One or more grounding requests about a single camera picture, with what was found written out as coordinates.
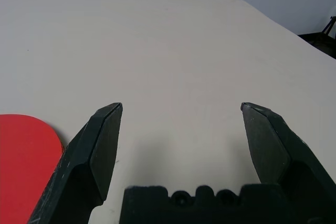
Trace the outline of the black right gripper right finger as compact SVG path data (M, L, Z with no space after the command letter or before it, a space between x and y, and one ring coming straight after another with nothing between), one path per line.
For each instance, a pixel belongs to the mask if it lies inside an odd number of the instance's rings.
M281 187L299 223L335 223L335 182L309 146L271 109L240 109L260 182Z

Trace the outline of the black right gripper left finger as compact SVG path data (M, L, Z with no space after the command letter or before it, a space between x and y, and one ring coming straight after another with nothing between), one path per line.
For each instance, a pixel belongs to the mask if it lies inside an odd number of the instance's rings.
M28 223L88 223L107 198L123 107L98 109L65 148Z

